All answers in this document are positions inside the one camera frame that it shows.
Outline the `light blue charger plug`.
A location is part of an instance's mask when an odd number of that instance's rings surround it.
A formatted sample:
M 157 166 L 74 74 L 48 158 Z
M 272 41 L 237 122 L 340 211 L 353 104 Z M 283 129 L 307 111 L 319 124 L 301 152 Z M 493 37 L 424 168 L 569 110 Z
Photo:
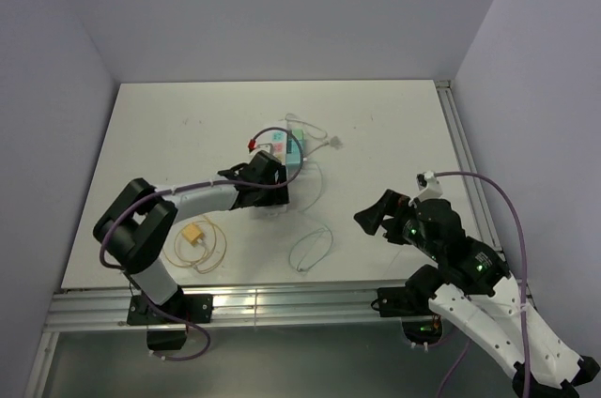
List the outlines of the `light blue charger plug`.
M 301 168 L 304 162 L 305 158 L 299 152 L 291 152 L 285 155 L 285 164 L 289 168 Z

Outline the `green usb charger plug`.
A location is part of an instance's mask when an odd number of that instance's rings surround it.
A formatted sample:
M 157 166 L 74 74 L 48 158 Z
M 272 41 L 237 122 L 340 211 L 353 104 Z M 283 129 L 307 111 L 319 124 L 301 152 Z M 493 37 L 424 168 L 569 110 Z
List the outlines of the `green usb charger plug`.
M 300 143 L 304 142 L 305 131 L 303 129 L 292 129 L 291 133 Z

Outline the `yellow charger plug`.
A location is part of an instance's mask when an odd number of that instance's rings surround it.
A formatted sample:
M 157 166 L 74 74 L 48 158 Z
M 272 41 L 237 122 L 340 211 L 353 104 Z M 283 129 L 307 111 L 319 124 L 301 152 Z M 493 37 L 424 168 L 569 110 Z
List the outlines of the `yellow charger plug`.
M 182 228 L 181 235 L 190 246 L 196 247 L 204 241 L 205 232 L 196 223 L 190 223 Z

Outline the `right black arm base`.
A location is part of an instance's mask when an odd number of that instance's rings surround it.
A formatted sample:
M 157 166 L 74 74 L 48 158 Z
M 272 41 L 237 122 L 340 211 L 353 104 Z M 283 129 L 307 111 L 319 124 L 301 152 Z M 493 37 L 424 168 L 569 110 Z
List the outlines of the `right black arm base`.
M 370 303 L 380 318 L 399 318 L 409 344 L 421 347 L 445 343 L 457 330 L 431 311 L 427 299 L 412 285 L 384 286 Z

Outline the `white multicolour power strip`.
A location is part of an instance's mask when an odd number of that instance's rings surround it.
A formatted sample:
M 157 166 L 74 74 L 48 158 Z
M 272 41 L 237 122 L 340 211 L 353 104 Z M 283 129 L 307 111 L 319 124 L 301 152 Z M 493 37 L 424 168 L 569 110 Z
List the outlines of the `white multicolour power strip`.
M 275 153 L 272 156 L 277 158 L 281 162 L 281 164 L 285 167 L 287 177 L 290 177 L 293 174 L 296 174 L 300 168 L 289 168 L 285 164 L 287 141 L 291 139 L 289 137 L 289 134 L 286 131 L 281 131 L 281 130 L 268 130 L 266 132 L 263 132 L 262 134 L 264 134 L 264 133 L 268 133 L 272 136 L 272 140 L 273 140 L 274 147 L 275 147 Z M 291 204 L 292 192 L 290 191 L 288 193 L 288 195 L 289 195 L 289 198 L 288 198 L 287 204 L 282 204 L 282 205 L 277 205 L 277 206 L 272 206 L 272 207 L 253 207 L 250 211 L 251 218 L 253 220 L 262 220 L 262 219 L 275 218 L 277 216 L 285 214 L 288 210 L 292 209 L 292 204 Z

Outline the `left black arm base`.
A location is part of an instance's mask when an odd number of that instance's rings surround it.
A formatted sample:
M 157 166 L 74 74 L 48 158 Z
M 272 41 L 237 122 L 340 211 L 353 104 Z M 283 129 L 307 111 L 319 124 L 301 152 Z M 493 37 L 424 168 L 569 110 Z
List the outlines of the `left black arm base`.
M 133 296 L 126 319 L 130 327 L 146 327 L 146 346 L 152 355 L 170 361 L 196 359 L 211 345 L 211 337 L 203 327 L 211 321 L 213 296 L 211 294 L 177 295 L 173 302 L 160 306 L 146 295 Z M 193 331 L 205 337 L 205 345 L 196 354 L 176 356 Z

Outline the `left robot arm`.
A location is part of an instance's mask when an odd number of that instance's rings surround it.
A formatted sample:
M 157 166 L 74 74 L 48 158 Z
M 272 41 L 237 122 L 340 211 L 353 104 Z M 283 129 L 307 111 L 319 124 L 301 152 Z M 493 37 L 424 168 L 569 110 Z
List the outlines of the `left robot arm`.
M 159 189 L 143 178 L 130 181 L 93 228 L 100 263 L 125 274 L 162 322 L 184 312 L 184 294 L 160 259 L 172 226 L 210 212 L 289 203 L 297 176 L 276 157 L 258 151 L 247 162 L 189 185 Z

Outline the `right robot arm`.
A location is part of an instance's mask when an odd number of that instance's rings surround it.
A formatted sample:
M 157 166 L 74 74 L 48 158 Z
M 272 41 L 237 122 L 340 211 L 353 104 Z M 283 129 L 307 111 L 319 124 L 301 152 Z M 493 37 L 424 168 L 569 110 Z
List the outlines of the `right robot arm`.
M 600 372 L 597 361 L 565 344 L 528 301 L 500 256 L 466 234 L 444 199 L 411 202 L 387 190 L 354 216 L 372 236 L 410 245 L 430 259 L 405 283 L 411 310 L 449 320 L 507 374 L 516 395 L 575 397 Z

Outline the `teal usb charger plug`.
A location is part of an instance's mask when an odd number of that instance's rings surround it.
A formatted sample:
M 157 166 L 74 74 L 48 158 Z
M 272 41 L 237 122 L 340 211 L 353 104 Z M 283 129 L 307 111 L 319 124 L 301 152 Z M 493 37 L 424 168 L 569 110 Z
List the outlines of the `teal usb charger plug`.
M 305 150 L 305 140 L 304 139 L 299 139 L 297 142 L 295 142 L 292 139 L 287 141 L 287 149 L 286 149 L 287 155 L 297 155 L 297 154 L 300 154 L 304 150 Z

